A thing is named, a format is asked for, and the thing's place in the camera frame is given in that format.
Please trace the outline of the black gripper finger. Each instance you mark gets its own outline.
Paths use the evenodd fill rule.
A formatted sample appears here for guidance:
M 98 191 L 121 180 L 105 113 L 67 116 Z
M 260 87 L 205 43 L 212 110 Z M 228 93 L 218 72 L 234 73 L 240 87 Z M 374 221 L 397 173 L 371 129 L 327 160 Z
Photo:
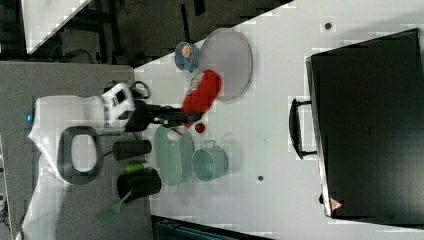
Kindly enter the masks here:
M 147 110 L 155 116 L 183 114 L 181 108 L 175 108 L 171 106 L 148 105 Z
M 153 124 L 159 124 L 163 125 L 165 128 L 173 128 L 173 127 L 179 127 L 184 126 L 186 128 L 190 128 L 195 122 L 197 122 L 197 119 L 191 118 L 191 119 L 162 119 L 162 118 L 154 118 L 152 123 Z

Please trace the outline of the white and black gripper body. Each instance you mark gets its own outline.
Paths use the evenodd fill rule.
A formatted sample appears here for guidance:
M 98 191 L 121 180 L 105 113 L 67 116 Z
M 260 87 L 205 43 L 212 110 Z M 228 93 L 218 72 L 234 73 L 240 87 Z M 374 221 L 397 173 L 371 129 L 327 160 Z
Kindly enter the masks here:
M 105 128 L 123 132 L 144 131 L 154 118 L 182 119 L 182 114 L 155 116 L 147 110 L 148 105 L 141 93 L 126 83 L 112 82 L 100 95 L 104 104 Z

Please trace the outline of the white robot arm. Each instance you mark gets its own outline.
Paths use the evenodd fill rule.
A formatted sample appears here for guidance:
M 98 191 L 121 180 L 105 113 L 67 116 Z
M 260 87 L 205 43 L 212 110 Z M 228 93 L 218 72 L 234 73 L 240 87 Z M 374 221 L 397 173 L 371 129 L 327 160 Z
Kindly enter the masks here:
M 38 98 L 28 134 L 40 152 L 38 178 L 15 240 L 56 240 L 68 188 L 86 185 L 101 172 L 101 136 L 140 132 L 150 124 L 188 125 L 200 117 L 185 107 L 147 104 L 135 86 L 125 83 L 116 83 L 99 96 Z

